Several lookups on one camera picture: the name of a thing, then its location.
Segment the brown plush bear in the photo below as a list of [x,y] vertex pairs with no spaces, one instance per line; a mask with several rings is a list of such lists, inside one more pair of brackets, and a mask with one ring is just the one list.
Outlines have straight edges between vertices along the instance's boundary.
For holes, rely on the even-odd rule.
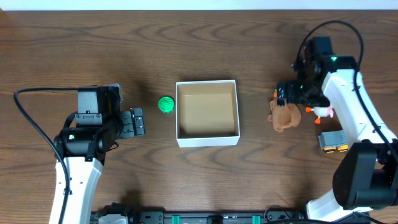
[[269,102],[271,114],[268,120],[272,122],[277,132],[282,132],[287,128],[295,128],[300,124],[301,113],[295,104],[287,103],[284,106],[278,106],[277,100],[273,99]]

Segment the grey yellow toy truck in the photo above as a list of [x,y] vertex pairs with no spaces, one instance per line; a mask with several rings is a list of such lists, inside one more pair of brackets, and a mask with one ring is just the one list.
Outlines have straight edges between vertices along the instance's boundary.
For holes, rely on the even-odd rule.
[[322,132],[318,136],[318,142],[320,149],[327,154],[346,152],[349,149],[348,141],[343,130]]

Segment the white cardboard box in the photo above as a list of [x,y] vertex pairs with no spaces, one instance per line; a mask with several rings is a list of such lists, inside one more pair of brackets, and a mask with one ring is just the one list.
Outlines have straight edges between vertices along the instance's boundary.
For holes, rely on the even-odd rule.
[[237,145],[241,135],[236,81],[177,82],[175,125],[179,147]]

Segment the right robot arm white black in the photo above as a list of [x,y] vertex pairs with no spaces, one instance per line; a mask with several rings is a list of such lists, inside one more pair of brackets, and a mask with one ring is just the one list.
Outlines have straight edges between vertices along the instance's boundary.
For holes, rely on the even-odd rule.
[[397,205],[397,136],[375,109],[352,56],[319,55],[300,62],[298,78],[274,92],[275,108],[302,104],[336,113],[348,152],[332,189],[306,205],[306,218],[339,221],[359,212]]

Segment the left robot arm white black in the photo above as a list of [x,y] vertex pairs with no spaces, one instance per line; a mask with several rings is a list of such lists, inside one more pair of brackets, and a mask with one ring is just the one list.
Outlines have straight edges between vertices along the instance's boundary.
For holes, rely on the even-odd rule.
[[100,118],[101,115],[73,112],[55,138],[55,145],[67,169],[64,170],[61,162],[57,161],[50,223],[88,223],[105,154],[118,147],[118,139],[145,134],[140,108],[123,111],[115,121],[109,120],[101,126],[70,126],[73,120],[84,117]]

